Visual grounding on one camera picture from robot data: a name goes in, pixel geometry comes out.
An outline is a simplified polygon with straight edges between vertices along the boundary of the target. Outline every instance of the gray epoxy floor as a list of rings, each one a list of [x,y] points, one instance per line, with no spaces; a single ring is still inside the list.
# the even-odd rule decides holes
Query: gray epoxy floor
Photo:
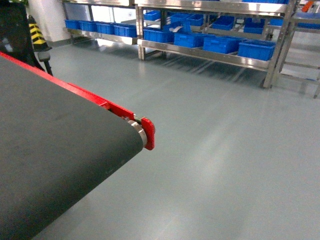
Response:
[[[319,240],[320,99],[265,73],[90,43],[51,51],[56,77],[156,126],[143,150],[37,240]]]

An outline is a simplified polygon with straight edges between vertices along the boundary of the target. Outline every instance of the black conveyor belt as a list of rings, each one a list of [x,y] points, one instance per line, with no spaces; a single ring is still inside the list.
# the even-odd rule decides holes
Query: black conveyor belt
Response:
[[[143,149],[125,120],[0,57],[0,239],[28,239]]]

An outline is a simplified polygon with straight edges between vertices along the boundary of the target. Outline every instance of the red bracket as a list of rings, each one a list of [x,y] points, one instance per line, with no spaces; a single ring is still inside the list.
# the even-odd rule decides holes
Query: red bracket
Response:
[[[104,98],[102,98],[102,97],[100,97],[100,96],[98,96],[98,95],[96,95],[86,89],[83,89],[82,87],[79,87],[73,83],[66,83],[60,79],[57,79],[57,78],[47,74],[46,72],[44,72],[36,67],[30,66],[22,61],[19,61],[11,56],[4,54],[2,52],[0,52],[0,56],[19,65],[20,67],[22,67],[30,72],[33,72],[34,74],[37,74],[38,76],[40,76],[40,77],[42,77],[52,83],[59,85],[60,87],[62,87],[64,89],[69,90],[70,92],[72,92],[74,94],[77,94],[77,95],[83,97],[84,99],[87,99],[87,100],[111,111],[113,114],[115,114],[121,118],[128,118],[130,120],[136,121],[135,114],[132,111],[125,109],[124,107],[117,105],[117,104],[113,103],[112,101],[104,99]],[[155,126],[149,119],[147,119],[145,117],[143,117],[140,121],[141,121],[141,126],[144,129],[145,134],[147,136],[147,144],[146,144],[145,148],[148,150],[152,150],[155,148],[155,132],[156,132]]]

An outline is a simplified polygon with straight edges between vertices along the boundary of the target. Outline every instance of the metal shelving rack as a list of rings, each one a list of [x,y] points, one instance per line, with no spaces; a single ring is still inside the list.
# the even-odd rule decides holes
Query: metal shelving rack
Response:
[[[303,63],[298,63],[298,62],[289,62],[286,61],[287,54],[289,52],[289,48],[291,45],[291,42],[293,40],[295,32],[304,32],[304,33],[313,33],[313,34],[320,34],[320,29],[309,29],[309,28],[302,28],[298,27],[299,23],[308,23],[308,24],[320,24],[320,17],[319,18],[303,18],[297,16],[297,13],[292,16],[292,18],[289,21],[289,27],[288,31],[286,32],[286,35],[284,37],[284,43],[281,48],[280,54],[279,54],[279,59],[278,63],[276,65],[276,68],[274,70],[272,82],[276,81],[279,77],[285,78],[285,79],[290,79],[290,80],[295,80],[307,84],[313,84],[317,85],[317,89],[315,91],[315,94],[313,96],[314,99],[317,98],[317,96],[320,94],[320,65],[310,65],[310,64],[303,64]],[[282,73],[282,69],[284,65],[291,65],[291,66],[296,66],[296,67],[302,67],[302,68],[307,68],[307,69],[314,69],[314,70],[319,70],[319,74],[316,79],[307,79],[307,78],[302,78],[298,76],[293,76],[289,74],[284,74]]]
[[[282,74],[282,68],[284,64],[293,66],[305,67],[310,69],[320,70],[320,66],[310,66],[306,64],[300,64],[295,62],[287,62],[286,56],[290,48],[290,44],[294,35],[294,32],[305,33],[320,33],[317,29],[308,29],[298,27],[298,23],[315,23],[320,24],[320,19],[313,18],[301,18],[295,15],[299,8],[299,0],[289,0],[288,4],[275,4],[275,3],[254,3],[254,2],[221,2],[221,1],[194,1],[194,0],[62,0],[62,3],[82,4],[88,5],[90,10],[90,16],[93,20],[91,6],[108,6],[108,7],[121,7],[121,8],[135,8],[136,10],[136,28],[137,38],[121,37],[109,34],[103,34],[98,32],[89,32],[83,30],[65,29],[65,31],[71,33],[71,35],[83,36],[92,39],[104,39],[116,43],[124,43],[128,45],[138,44],[138,57],[140,60],[145,60],[147,57],[162,53],[175,53],[200,59],[211,60],[215,62],[221,62],[225,64],[256,69],[266,72],[266,77],[262,81],[261,86],[264,88],[270,88],[278,77],[284,77],[287,79],[294,79],[302,82],[308,82],[318,85],[314,97],[316,98],[320,94],[320,74],[315,81],[309,79],[302,79],[287,74]],[[154,41],[144,40],[144,10],[160,10],[161,18],[160,22],[148,22],[149,24],[159,24],[162,28],[167,24],[167,12],[186,12],[186,13],[198,13],[204,14],[205,21],[202,28],[192,27],[195,32],[203,32],[208,34],[226,35],[243,37],[249,39],[264,40],[268,37],[270,31],[275,29],[279,30],[279,36],[276,41],[276,46],[272,58],[269,61],[263,61],[253,58],[237,56],[236,52],[230,54],[222,54],[211,51],[204,51],[201,48],[188,48],[182,46],[176,46],[170,43],[159,43]],[[227,14],[235,17],[259,17],[266,19],[265,27],[262,34],[244,33],[236,30],[225,31],[219,29],[210,28],[205,26],[208,15],[218,13],[221,15]],[[283,19],[282,26],[269,25],[269,21],[272,18]],[[153,49],[153,51],[146,53],[146,48]]]
[[[92,21],[94,20],[94,17],[92,14],[91,6],[105,6],[105,7],[117,7],[117,8],[132,8],[132,9],[135,8],[134,0],[62,0],[66,19],[68,19],[68,13],[66,11],[64,3],[88,5],[90,17]],[[115,43],[122,43],[127,45],[136,45],[138,42],[137,37],[116,36],[116,35],[104,34],[99,32],[83,31],[83,30],[76,30],[76,29],[69,29],[69,28],[64,28],[64,31],[70,33],[71,36],[76,35],[76,36],[86,37],[90,39],[103,39],[103,40],[108,40]]]
[[[254,3],[254,2],[220,2],[220,1],[192,1],[192,0],[135,0],[135,8],[137,17],[137,35],[138,35],[138,55],[139,59],[145,60],[146,57],[158,53],[169,52],[176,53],[190,57],[202,58],[216,62],[241,66],[250,69],[257,69],[267,72],[266,78],[263,81],[264,88],[272,86],[274,72],[279,60],[281,49],[283,48],[285,35],[289,28],[290,20],[295,13],[298,5],[297,0],[290,0],[288,4],[274,4],[274,3]],[[167,43],[158,43],[144,40],[144,9],[161,10],[161,19],[166,19],[166,11],[176,10],[191,13],[203,13],[206,15],[212,13],[222,13],[229,15],[241,15],[246,17],[263,17],[283,18],[283,25],[280,28],[280,34],[277,39],[276,47],[273,57],[269,61],[257,60],[253,58],[246,58],[232,54],[221,54],[215,52],[208,52],[199,48],[187,48],[176,46]],[[146,54],[146,48],[155,50]]]

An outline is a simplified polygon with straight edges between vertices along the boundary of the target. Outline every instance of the blue plastic bin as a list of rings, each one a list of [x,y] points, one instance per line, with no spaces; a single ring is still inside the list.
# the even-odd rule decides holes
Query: blue plastic bin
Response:
[[[271,19],[270,20],[270,25],[273,25],[273,26],[282,26],[282,24],[284,23],[284,20],[283,19]]]
[[[234,27],[234,16],[221,16],[213,24],[213,29],[231,30]]]
[[[238,56],[268,61],[275,47],[276,43],[272,41],[246,40],[239,43]]]
[[[305,29],[320,29],[320,24],[298,23],[298,27],[305,28]]]
[[[243,3],[283,4],[284,0],[242,0]]]
[[[117,25],[114,25],[114,35],[136,38],[137,28],[134,25],[117,24]]]
[[[64,20],[64,22],[67,29],[81,29],[80,23],[77,20]]]
[[[96,29],[98,33],[101,34],[115,34],[115,24],[113,22],[106,22],[106,23],[96,23]]]
[[[160,11],[150,11],[144,14],[144,20],[154,21],[161,18]]]
[[[204,24],[204,15],[203,14],[194,14],[189,16],[186,19],[188,22],[190,22],[191,26],[202,26]]]
[[[176,13],[171,16],[171,23],[174,22],[184,22],[187,20],[187,18],[191,17],[192,14],[187,14],[187,13]]]
[[[298,18],[306,18],[306,19],[319,19],[320,13],[312,13],[312,12],[297,12],[296,16]],[[306,29],[320,29],[320,24],[314,23],[298,23],[298,27],[306,28]]]
[[[264,31],[264,26],[264,19],[255,21],[252,18],[246,18],[244,22],[243,32],[251,34],[262,34],[262,32]]]
[[[83,31],[96,32],[97,23],[95,21],[80,21],[80,28]]]
[[[238,51],[242,38],[231,36],[217,36],[204,38],[203,50],[220,54],[229,54]]]
[[[208,35],[202,33],[175,33],[174,45],[187,48],[202,47],[206,36]]]
[[[175,34],[171,31],[162,31],[159,29],[144,29],[144,40],[158,43],[173,43]]]

